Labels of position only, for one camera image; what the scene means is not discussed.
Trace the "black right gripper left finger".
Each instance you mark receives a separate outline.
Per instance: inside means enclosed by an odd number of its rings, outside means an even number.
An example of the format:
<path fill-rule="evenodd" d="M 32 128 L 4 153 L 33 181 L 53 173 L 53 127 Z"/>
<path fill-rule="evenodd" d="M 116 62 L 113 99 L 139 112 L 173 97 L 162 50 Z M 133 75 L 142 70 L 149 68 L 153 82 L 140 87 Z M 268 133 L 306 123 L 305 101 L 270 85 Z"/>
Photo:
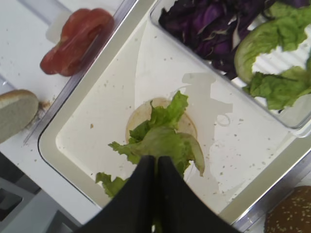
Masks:
<path fill-rule="evenodd" d="M 155 158 L 143 156 L 117 195 L 77 233 L 150 233 L 153 223 Z"/>

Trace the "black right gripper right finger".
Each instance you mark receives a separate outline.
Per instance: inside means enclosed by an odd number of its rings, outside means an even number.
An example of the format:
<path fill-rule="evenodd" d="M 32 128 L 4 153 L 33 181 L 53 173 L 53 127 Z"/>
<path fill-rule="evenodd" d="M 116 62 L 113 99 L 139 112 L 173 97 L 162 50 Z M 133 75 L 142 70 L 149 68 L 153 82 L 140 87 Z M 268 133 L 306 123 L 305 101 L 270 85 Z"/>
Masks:
<path fill-rule="evenodd" d="M 177 172 L 172 160 L 157 162 L 159 218 L 164 233 L 237 233 L 211 211 Z"/>

